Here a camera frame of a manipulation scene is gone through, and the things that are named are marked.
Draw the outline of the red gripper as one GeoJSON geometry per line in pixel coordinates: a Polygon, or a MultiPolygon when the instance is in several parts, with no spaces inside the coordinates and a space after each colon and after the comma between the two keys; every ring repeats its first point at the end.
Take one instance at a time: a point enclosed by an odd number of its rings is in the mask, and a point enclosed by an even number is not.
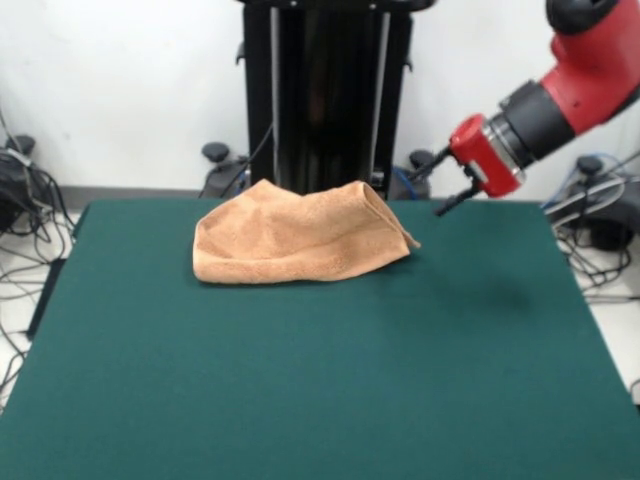
{"type": "Polygon", "coordinates": [[[479,190],[490,198],[501,198],[519,189],[525,180],[524,172],[505,142],[481,114],[470,116],[454,130],[449,139],[449,147],[437,153],[424,149],[413,151],[412,179],[428,178],[451,153],[475,184],[447,198],[434,210],[437,217],[446,215],[474,198],[479,190]]]}

